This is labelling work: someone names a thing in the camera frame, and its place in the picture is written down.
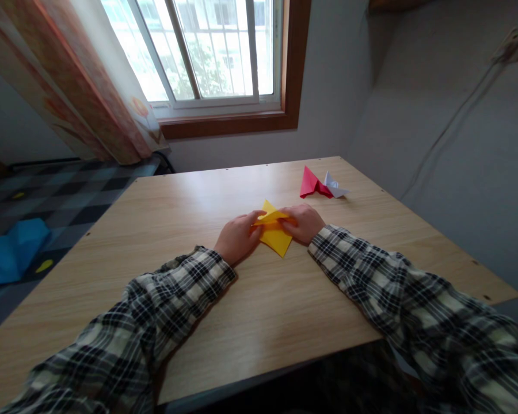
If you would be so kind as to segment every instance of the white origami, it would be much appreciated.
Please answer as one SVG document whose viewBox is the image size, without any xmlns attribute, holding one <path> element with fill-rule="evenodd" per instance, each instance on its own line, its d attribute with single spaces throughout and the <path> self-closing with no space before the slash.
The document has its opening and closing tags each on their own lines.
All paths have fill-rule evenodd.
<svg viewBox="0 0 518 414">
<path fill-rule="evenodd" d="M 334 181 L 334 179 L 328 171 L 326 172 L 326 176 L 324 177 L 324 185 L 328 187 L 332 195 L 336 198 L 349 193 L 349 190 L 339 188 L 340 184 L 337 181 Z"/>
</svg>

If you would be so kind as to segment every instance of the window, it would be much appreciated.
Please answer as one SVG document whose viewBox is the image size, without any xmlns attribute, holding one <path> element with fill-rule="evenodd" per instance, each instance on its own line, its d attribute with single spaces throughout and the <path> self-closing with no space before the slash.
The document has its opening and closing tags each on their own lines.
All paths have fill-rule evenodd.
<svg viewBox="0 0 518 414">
<path fill-rule="evenodd" d="M 196 5 L 193 3 L 180 3 L 178 12 L 182 20 L 182 27 L 186 30 L 197 30 L 200 24 L 197 21 Z"/>
<path fill-rule="evenodd" d="M 223 56 L 224 65 L 230 69 L 234 69 L 234 58 L 232 56 Z"/>
<path fill-rule="evenodd" d="M 254 1 L 253 8 L 255 9 L 255 26 L 265 25 L 265 2 Z"/>
<path fill-rule="evenodd" d="M 140 9 L 142 11 L 142 17 L 146 21 L 146 24 L 150 28 L 160 28 L 161 22 L 159 21 L 159 14 L 155 8 L 153 0 L 143 0 L 140 2 Z"/>
<path fill-rule="evenodd" d="M 296 127 L 311 0 L 101 3 L 162 129 L 250 113 Z"/>
<path fill-rule="evenodd" d="M 236 25 L 236 3 L 231 0 L 220 0 L 215 6 L 216 22 L 220 26 Z"/>
</svg>

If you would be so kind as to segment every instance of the plaid shirt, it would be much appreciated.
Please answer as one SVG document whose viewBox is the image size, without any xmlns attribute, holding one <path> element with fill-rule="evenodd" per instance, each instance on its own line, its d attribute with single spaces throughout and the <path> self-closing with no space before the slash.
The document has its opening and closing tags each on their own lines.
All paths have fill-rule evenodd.
<svg viewBox="0 0 518 414">
<path fill-rule="evenodd" d="M 418 371 L 426 412 L 518 412 L 518 325 L 389 253 L 326 226 L 309 253 Z M 153 412 L 163 360 L 235 278 L 196 247 L 143 274 L 75 343 L 37 365 L 1 413 Z"/>
</svg>

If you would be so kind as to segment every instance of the red paper airplane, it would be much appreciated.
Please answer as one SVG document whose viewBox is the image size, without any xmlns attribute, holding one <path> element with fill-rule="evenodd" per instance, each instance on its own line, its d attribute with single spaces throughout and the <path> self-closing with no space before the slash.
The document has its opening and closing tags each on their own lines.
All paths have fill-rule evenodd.
<svg viewBox="0 0 518 414">
<path fill-rule="evenodd" d="M 333 197 L 328 187 L 321 183 L 320 180 L 311 172 L 311 170 L 305 166 L 305 169 L 303 170 L 303 181 L 301 181 L 301 193 L 299 196 L 301 198 L 305 198 L 313 194 L 315 191 L 318 191 L 328 198 Z"/>
</svg>

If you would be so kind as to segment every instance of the yellow origami paper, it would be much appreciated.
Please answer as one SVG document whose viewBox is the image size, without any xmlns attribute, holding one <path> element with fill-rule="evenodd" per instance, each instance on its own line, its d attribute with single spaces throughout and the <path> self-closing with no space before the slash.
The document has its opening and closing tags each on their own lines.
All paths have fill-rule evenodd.
<svg viewBox="0 0 518 414">
<path fill-rule="evenodd" d="M 264 230 L 261 241 L 283 258 L 292 241 L 292 236 L 284 232 L 278 219 L 287 219 L 289 216 L 280 213 L 267 200 L 263 204 L 263 210 L 266 211 L 266 214 L 260 216 L 253 225 L 263 225 Z"/>
</svg>

